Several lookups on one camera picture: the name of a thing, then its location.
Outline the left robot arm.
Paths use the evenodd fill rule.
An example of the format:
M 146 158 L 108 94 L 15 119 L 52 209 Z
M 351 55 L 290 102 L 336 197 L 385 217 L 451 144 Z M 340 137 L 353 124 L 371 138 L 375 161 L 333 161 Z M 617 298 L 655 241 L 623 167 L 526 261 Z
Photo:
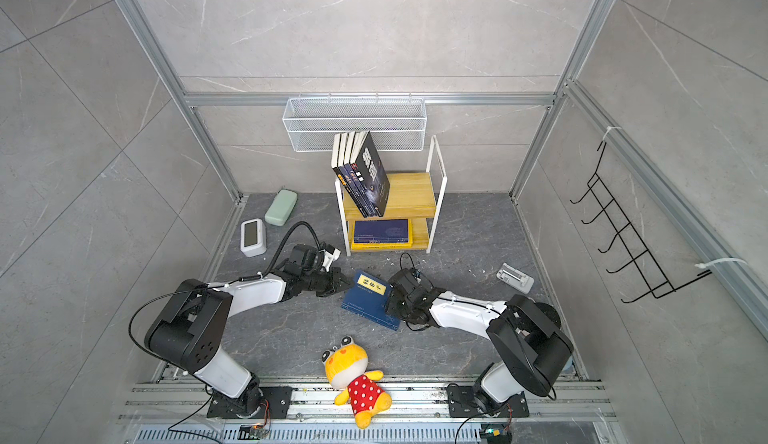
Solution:
M 228 320 L 262 306 L 286 302 L 303 292 L 325 298 L 351 287 L 336 261 L 339 249 L 320 241 L 312 226 L 289 228 L 266 269 L 225 283 L 183 281 L 164 299 L 165 306 L 138 341 L 133 320 L 128 335 L 144 353 L 176 366 L 207 385 L 212 403 L 226 415 L 250 418 L 266 410 L 256 374 L 234 360 L 221 345 Z

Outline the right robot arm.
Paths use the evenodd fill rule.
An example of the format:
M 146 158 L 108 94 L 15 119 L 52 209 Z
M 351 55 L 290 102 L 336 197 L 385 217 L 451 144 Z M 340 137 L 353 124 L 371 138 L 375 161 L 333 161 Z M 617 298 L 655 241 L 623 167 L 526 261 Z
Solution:
M 386 313 L 407 324 L 458 329 L 486 338 L 500 360 L 472 386 L 471 407 L 496 415 L 523 393 L 557 398 L 555 383 L 574 346 L 562 330 L 557 310 L 516 294 L 507 301 L 484 301 L 434 286 L 414 268 L 388 281 Z

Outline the blue book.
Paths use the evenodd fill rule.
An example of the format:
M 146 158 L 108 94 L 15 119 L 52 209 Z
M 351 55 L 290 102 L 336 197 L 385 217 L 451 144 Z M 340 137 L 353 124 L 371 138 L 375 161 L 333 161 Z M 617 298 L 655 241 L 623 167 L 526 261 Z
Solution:
M 353 286 L 345 295 L 341 308 L 392 331 L 399 329 L 401 320 L 387 313 L 391 286 L 384 280 L 358 271 Z

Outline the yellow cartoon book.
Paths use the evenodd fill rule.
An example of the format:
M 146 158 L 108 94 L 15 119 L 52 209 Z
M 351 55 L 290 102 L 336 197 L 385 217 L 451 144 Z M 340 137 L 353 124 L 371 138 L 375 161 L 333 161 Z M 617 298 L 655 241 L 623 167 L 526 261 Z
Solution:
M 413 226 L 411 224 L 411 231 L 412 231 L 412 241 L 407 244 L 355 244 L 353 242 L 353 231 L 354 231 L 354 225 L 356 222 L 350 223 L 350 230 L 352 231 L 352 239 L 350 247 L 353 251 L 373 251 L 373 250 L 389 250 L 389 249 L 407 249 L 411 248 L 414 237 L 413 237 Z

